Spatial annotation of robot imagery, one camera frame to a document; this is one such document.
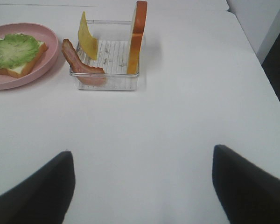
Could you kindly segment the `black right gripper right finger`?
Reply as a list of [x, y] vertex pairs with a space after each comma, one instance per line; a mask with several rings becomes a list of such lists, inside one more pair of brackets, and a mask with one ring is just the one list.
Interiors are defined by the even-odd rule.
[[212, 182], [231, 224], [280, 224], [280, 179], [225, 145], [214, 147]]

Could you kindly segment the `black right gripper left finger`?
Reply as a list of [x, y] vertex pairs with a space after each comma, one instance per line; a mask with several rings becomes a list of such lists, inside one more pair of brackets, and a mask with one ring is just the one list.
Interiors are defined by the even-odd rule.
[[61, 224], [74, 190], [73, 156], [63, 151], [0, 195], [0, 224]]

